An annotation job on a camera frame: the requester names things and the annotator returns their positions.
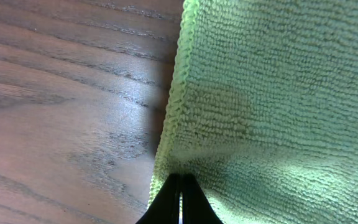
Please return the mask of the light green microfiber cloth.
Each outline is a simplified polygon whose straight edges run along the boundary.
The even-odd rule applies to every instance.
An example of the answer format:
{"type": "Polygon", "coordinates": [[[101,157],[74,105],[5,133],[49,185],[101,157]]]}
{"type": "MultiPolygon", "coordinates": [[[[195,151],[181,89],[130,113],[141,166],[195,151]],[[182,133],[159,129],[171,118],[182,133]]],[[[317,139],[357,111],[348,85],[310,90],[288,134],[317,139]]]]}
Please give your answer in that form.
{"type": "Polygon", "coordinates": [[[358,223],[358,0],[185,1],[150,185],[224,223],[358,223]]]}

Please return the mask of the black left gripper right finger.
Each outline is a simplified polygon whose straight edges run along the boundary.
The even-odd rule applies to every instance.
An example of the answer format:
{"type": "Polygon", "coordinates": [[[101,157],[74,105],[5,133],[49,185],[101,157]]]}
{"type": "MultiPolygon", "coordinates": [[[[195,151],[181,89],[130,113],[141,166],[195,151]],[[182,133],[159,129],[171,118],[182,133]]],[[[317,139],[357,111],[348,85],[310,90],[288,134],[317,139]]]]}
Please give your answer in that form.
{"type": "Polygon", "coordinates": [[[203,193],[196,177],[185,174],[182,178],[183,224],[223,224],[203,193]]]}

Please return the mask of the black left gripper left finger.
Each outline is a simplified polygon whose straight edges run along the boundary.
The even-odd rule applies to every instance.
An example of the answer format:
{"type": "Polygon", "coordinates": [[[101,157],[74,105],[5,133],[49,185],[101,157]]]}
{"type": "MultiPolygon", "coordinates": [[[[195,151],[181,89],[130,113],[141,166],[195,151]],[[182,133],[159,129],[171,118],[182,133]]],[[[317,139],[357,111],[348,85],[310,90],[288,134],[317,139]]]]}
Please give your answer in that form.
{"type": "Polygon", "coordinates": [[[170,174],[150,207],[136,224],[178,224],[180,174],[170,174]]]}

